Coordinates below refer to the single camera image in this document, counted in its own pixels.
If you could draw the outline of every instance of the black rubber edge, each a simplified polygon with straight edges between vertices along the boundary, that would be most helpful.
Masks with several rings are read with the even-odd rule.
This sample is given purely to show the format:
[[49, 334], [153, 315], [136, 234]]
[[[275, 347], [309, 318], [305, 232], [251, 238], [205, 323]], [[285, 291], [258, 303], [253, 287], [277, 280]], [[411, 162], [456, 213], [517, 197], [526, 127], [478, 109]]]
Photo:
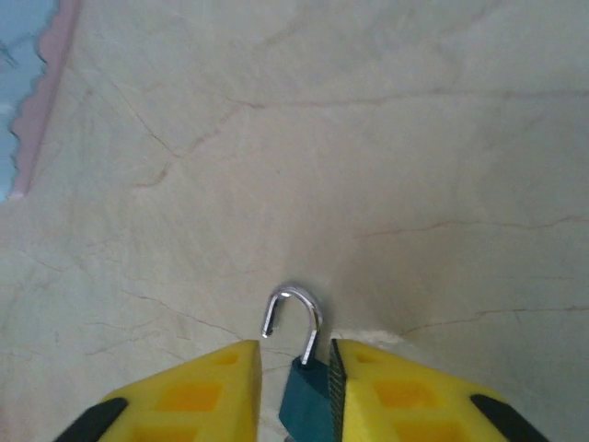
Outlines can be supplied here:
[[331, 400], [331, 420], [335, 442], [341, 442], [343, 437], [343, 415], [346, 403], [346, 370], [341, 360], [338, 341], [331, 340], [329, 347], [329, 398]]
[[114, 398], [88, 408], [54, 442], [98, 442], [127, 405], [126, 399]]
[[508, 403], [484, 394], [473, 394], [470, 400], [509, 442], [549, 442]]

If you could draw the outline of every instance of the padlock shackle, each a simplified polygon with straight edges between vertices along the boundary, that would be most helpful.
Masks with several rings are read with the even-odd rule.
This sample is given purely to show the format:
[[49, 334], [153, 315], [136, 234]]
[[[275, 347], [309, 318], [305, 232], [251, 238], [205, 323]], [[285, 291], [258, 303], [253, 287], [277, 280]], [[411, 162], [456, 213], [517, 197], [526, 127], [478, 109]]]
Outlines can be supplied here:
[[284, 300], [289, 297], [295, 297], [301, 301], [309, 312], [309, 334], [306, 338], [305, 350], [300, 356], [301, 366], [308, 366], [315, 359], [319, 333], [321, 332], [321, 326], [323, 325], [323, 314], [321, 313], [321, 308], [315, 296], [301, 285], [279, 285], [272, 291], [272, 294], [268, 298], [266, 313], [264, 313], [261, 335], [264, 338], [272, 335], [272, 332], [274, 332], [276, 312]]

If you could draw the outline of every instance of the floor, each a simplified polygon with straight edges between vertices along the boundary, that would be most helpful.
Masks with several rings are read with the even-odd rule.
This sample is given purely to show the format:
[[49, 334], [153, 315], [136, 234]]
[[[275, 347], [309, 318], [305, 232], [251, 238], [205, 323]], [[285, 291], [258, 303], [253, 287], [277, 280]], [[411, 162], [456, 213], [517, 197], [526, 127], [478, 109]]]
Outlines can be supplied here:
[[[86, 2], [32, 190], [0, 206], [0, 438], [260, 338], [297, 280], [333, 335], [587, 440], [588, 21], [584, 0]], [[261, 441], [306, 326], [288, 305], [262, 343]]]

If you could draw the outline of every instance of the beige marble surface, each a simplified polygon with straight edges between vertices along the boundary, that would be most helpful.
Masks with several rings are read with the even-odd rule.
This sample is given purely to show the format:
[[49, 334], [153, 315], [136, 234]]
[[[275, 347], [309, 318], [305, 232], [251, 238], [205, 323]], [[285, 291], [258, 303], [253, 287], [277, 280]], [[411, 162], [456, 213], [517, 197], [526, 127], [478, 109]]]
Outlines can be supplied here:
[[[260, 337], [297, 279], [336, 335], [587, 440], [587, 23], [584, 0], [86, 2], [32, 191], [0, 206], [0, 439]], [[306, 334], [283, 319], [262, 441]]]

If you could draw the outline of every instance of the light blue surface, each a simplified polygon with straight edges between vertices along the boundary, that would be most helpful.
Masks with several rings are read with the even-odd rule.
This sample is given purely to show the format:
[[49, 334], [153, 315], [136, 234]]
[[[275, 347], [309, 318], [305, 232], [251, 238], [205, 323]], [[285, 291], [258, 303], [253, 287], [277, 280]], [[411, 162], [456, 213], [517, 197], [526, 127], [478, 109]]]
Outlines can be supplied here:
[[56, 10], [55, 0], [0, 0], [0, 200], [10, 194], [17, 175], [18, 139], [10, 126], [43, 74], [37, 43]]

